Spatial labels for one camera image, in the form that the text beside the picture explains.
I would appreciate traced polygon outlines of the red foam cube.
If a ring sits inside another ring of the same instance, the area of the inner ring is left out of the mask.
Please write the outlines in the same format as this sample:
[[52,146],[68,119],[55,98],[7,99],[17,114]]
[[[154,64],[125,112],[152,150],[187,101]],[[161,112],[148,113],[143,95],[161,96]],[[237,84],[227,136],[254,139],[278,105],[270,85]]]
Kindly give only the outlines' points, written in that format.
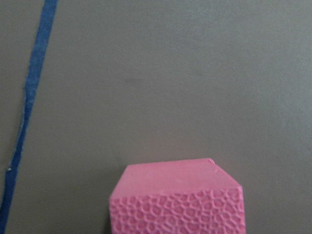
[[210,158],[128,165],[109,198],[114,234],[243,234],[242,186]]

